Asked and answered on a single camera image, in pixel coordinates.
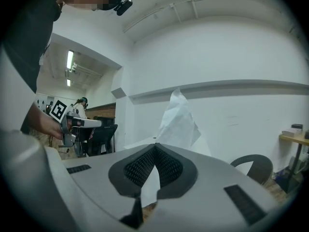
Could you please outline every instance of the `wooden table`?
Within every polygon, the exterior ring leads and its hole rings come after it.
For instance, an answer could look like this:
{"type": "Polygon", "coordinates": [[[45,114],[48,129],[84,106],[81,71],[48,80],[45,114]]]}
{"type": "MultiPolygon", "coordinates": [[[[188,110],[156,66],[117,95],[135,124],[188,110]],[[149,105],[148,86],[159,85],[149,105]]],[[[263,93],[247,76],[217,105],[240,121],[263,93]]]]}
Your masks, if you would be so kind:
{"type": "Polygon", "coordinates": [[[288,175],[284,175],[283,177],[276,179],[277,184],[282,188],[282,190],[284,190],[286,193],[289,193],[299,185],[299,182],[293,178],[293,173],[296,169],[297,162],[299,160],[302,145],[309,146],[309,139],[305,139],[304,132],[296,137],[280,135],[279,138],[281,140],[298,143],[297,153],[292,165],[292,169],[290,170],[290,173],[288,175]]]}

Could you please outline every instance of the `office chair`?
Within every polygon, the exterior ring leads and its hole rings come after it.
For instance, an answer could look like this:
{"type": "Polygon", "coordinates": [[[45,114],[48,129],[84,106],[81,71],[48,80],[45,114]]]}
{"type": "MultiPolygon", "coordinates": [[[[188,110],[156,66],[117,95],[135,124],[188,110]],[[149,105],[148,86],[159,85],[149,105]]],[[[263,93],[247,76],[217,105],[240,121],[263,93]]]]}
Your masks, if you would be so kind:
{"type": "Polygon", "coordinates": [[[255,180],[259,184],[265,184],[271,177],[273,165],[270,159],[262,155],[247,155],[234,160],[231,165],[236,167],[246,162],[253,161],[253,164],[247,173],[247,176],[255,180]]]}
{"type": "Polygon", "coordinates": [[[97,156],[101,154],[101,147],[105,145],[106,153],[112,153],[111,139],[117,130],[118,125],[110,125],[103,128],[96,128],[92,139],[88,142],[91,147],[87,149],[88,156],[97,156]]]}

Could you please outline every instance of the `white cloth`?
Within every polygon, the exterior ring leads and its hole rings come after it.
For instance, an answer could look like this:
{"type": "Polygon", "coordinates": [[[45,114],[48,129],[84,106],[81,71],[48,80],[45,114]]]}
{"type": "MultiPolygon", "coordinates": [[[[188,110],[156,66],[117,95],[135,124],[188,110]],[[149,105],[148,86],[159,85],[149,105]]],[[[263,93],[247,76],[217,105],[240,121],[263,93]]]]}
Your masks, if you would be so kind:
{"type": "Polygon", "coordinates": [[[81,118],[87,118],[86,114],[85,114],[85,110],[84,110],[84,106],[81,103],[77,103],[73,106],[73,109],[77,109],[78,110],[78,114],[81,118]]]}

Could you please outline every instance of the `table leg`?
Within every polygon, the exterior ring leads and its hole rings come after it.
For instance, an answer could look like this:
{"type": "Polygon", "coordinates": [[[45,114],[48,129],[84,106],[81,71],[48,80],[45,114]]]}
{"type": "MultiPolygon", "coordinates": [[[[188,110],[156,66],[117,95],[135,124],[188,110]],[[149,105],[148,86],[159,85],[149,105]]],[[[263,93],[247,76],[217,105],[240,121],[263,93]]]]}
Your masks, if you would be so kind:
{"type": "Polygon", "coordinates": [[[301,144],[298,144],[298,148],[297,148],[297,153],[295,156],[295,160],[293,162],[292,165],[292,169],[290,170],[289,174],[286,176],[282,176],[279,177],[278,179],[276,179],[277,184],[282,188],[283,191],[285,191],[286,193],[289,193],[291,191],[293,191],[295,188],[298,187],[299,182],[296,181],[293,178],[293,174],[295,172],[296,166],[297,166],[297,162],[299,160],[299,156],[300,156],[300,152],[301,152],[301,144]]]}

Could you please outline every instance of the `ceiling fixture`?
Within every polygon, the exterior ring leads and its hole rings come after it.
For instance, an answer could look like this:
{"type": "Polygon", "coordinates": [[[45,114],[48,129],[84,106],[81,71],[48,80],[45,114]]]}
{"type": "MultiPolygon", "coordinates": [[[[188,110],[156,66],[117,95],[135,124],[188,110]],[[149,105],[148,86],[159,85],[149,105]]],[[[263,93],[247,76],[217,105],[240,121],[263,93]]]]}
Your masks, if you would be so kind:
{"type": "Polygon", "coordinates": [[[71,50],[68,52],[68,61],[67,61],[67,68],[68,69],[71,69],[71,67],[72,67],[73,54],[74,53],[71,50]]]}

